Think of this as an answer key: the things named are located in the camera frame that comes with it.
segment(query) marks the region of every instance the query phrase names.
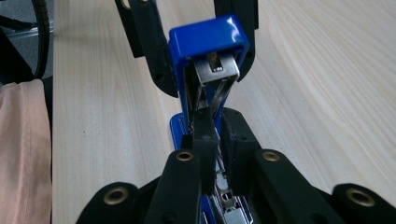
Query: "pink cloth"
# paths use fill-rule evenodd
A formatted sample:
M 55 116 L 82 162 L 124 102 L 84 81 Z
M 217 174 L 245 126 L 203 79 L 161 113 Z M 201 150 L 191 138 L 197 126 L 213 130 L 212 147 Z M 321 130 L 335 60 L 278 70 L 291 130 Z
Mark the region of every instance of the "pink cloth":
M 50 161 L 42 82 L 0 87 L 0 223 L 50 223 Z

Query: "beige fabric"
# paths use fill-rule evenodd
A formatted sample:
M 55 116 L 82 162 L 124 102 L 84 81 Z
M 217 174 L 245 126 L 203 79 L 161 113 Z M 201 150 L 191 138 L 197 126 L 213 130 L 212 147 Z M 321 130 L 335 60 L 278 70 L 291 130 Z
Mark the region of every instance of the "beige fabric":
M 50 223 L 50 160 L 42 82 L 0 87 L 0 223 Z

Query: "wooden table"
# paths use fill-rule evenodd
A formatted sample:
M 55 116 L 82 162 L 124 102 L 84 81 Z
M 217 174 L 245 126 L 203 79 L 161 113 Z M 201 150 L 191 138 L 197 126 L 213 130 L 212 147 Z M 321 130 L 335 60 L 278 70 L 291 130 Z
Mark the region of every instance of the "wooden table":
M 259 2 L 256 61 L 227 106 L 312 185 L 396 205 L 396 3 Z M 158 6 L 166 33 L 214 17 L 210 0 Z M 133 58 L 113 1 L 57 1 L 55 24 L 53 223 L 74 223 L 101 187 L 162 173 L 180 107 Z

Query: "light wood surface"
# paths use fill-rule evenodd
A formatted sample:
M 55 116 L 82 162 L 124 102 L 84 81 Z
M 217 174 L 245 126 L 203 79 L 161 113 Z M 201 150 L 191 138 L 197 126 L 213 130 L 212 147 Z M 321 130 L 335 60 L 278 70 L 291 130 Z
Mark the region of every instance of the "light wood surface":
M 214 17 L 209 0 L 157 2 L 166 33 Z M 256 61 L 227 106 L 312 185 L 352 182 L 396 205 L 396 2 L 259 2 Z M 133 58 L 114 1 L 57 1 L 53 223 L 76 222 L 109 183 L 160 175 L 178 112 Z

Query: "wood grain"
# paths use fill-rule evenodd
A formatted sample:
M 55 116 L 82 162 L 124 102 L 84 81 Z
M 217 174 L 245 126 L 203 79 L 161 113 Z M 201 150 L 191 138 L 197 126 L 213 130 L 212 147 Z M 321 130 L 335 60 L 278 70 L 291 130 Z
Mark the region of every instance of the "wood grain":
M 227 106 L 312 185 L 352 182 L 396 205 L 396 3 L 259 2 L 256 61 Z M 166 33 L 214 16 L 208 0 L 158 5 Z M 179 111 L 133 58 L 113 1 L 57 1 L 53 222 L 74 223 L 104 185 L 160 175 Z

